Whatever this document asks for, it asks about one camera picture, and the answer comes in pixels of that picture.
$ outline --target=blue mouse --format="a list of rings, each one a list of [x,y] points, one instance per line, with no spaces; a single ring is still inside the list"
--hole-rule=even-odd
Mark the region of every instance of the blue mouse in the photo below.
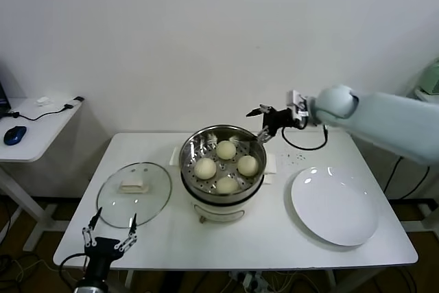
[[[5,133],[3,141],[6,145],[15,145],[21,141],[26,130],[26,126],[15,126]]]

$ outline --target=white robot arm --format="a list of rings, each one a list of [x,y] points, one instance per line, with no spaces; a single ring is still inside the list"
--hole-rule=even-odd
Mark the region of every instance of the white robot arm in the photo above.
[[[352,135],[417,163],[439,163],[439,106],[383,93],[361,94],[334,86],[319,96],[287,94],[288,109],[261,106],[248,116],[264,114],[261,142],[282,127],[303,129],[308,123],[341,127]]]

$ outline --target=white wall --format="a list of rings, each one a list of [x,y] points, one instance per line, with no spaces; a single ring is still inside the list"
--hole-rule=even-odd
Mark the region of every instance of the white wall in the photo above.
[[[34,171],[10,171],[32,194],[72,184],[80,195],[115,132],[257,129],[244,115],[262,102],[282,107],[287,89],[402,93],[438,54],[437,0],[0,0],[9,94],[63,91],[88,103],[65,173],[41,188],[37,173],[68,136]]]

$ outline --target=small white desk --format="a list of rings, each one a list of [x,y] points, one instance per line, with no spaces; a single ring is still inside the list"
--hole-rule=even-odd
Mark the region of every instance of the small white desk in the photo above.
[[[43,113],[60,110],[64,104],[71,100],[70,97],[60,97],[53,99],[53,104],[47,106],[35,105],[35,99],[10,99],[9,101],[11,111],[19,111],[20,114],[26,117],[36,118]],[[10,128],[15,126],[27,127],[27,132],[20,143],[6,145],[3,141],[0,141],[0,163],[30,163],[37,161],[66,126],[70,118],[78,111],[79,107],[80,104],[61,113],[45,116],[38,121],[29,121],[20,117],[0,119],[0,138],[2,140],[6,131]],[[23,250],[33,250],[44,231],[64,231],[66,229],[68,221],[53,221],[51,219],[51,214],[56,208],[55,204],[49,205],[45,210],[42,209],[2,168],[0,168],[0,189],[20,206],[11,218],[11,225],[18,218],[21,209],[24,209],[38,222],[27,239]],[[2,230],[0,237],[5,235],[5,230],[5,228]]]
[[[173,189],[168,205],[151,222],[137,228],[138,242],[112,264],[124,270],[280,270],[334,269],[392,266],[414,263],[418,255],[400,222],[388,204],[352,139],[345,132],[330,131],[325,148],[301,152],[276,137],[265,148],[276,155],[277,174],[271,185],[263,185],[251,209],[236,222],[225,224],[198,221],[183,187],[179,169],[169,166],[173,148],[190,133],[116,134],[97,168],[68,229],[54,255],[60,262],[84,250],[82,227],[96,212],[96,197],[106,179],[119,168],[136,162],[151,161],[169,171]],[[318,145],[321,131],[288,132],[287,137],[300,145]],[[368,179],[367,187],[377,203],[379,227],[375,235],[356,248],[336,246],[315,236],[294,215],[289,191],[292,179],[311,166],[344,166]],[[123,239],[126,229],[97,223],[96,236]],[[80,267],[81,258],[67,265]],[[354,274],[337,287],[349,292],[378,272]]]

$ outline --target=wooden floor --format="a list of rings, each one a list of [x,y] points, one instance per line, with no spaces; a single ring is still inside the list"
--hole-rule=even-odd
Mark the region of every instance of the wooden floor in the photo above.
[[[7,202],[10,212],[16,209],[16,205],[13,202]],[[57,208],[54,217],[56,220],[69,220],[77,207],[77,203],[63,203]],[[396,214],[400,217],[400,220],[418,220],[422,218],[422,215],[414,207],[401,207],[395,208]],[[0,228],[3,228],[7,222],[8,217],[3,205],[0,203]],[[31,233],[32,228],[35,225],[35,221],[28,216],[25,212],[22,212],[18,220],[11,227],[6,240],[0,247],[0,254],[10,254],[13,258],[23,255],[22,247]],[[53,254],[61,240],[62,233],[45,233],[42,239],[39,241],[35,253],[44,259],[49,266],[53,269],[57,267],[52,262]],[[419,262],[413,266],[405,267],[413,275],[417,285],[417,292],[430,293],[439,292],[439,243],[435,236],[431,233],[410,233],[409,237],[413,242],[416,250],[419,254]],[[20,260],[20,264],[23,268],[32,265],[36,259],[32,256],[26,257]],[[338,270],[335,272],[337,280],[342,279],[348,275],[352,270]],[[80,270],[69,270],[72,277],[79,279],[82,275]],[[19,268],[14,265],[7,273],[0,276],[0,281],[6,279],[14,279],[19,273]],[[326,292],[329,289],[326,274],[321,270],[302,272],[307,275],[317,286],[321,293]],[[163,271],[145,271],[135,272],[132,282],[132,291],[134,293],[159,292],[164,284],[166,272]],[[197,285],[200,278],[204,275],[204,272],[186,272],[184,273],[182,283],[178,292],[190,293]],[[124,280],[126,272],[110,273],[112,279]],[[285,280],[289,279],[289,276],[285,274],[279,274],[275,272],[264,272],[263,276],[274,285],[275,290],[279,290]],[[222,289],[228,283],[228,275],[226,272],[210,272],[205,277],[205,280],[198,287],[198,293],[212,292],[220,293]],[[11,285],[10,283],[0,283],[0,291],[2,292],[19,292],[17,288],[10,288],[2,290],[5,286]],[[48,270],[44,265],[40,264],[35,273],[22,282],[21,291],[26,292],[69,292],[65,284],[60,280],[58,273]],[[234,288],[233,283],[223,293],[238,293],[244,292],[241,286]],[[298,282],[294,286],[293,292],[313,292],[303,282]],[[387,270],[378,274],[374,280],[371,280],[361,286],[357,293],[391,293],[391,292],[414,292],[407,287],[405,279],[401,276],[401,273],[396,268],[388,268]]]

